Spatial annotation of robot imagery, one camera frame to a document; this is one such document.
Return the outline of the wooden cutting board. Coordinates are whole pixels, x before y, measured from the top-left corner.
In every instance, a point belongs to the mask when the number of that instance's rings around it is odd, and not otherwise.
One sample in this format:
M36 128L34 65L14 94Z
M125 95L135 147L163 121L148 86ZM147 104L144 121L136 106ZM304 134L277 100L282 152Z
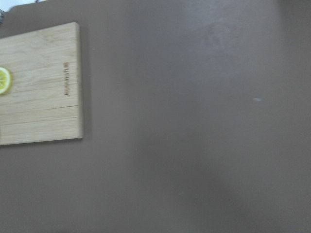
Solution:
M12 85L0 97L0 143L83 137L80 27L67 23L0 41Z

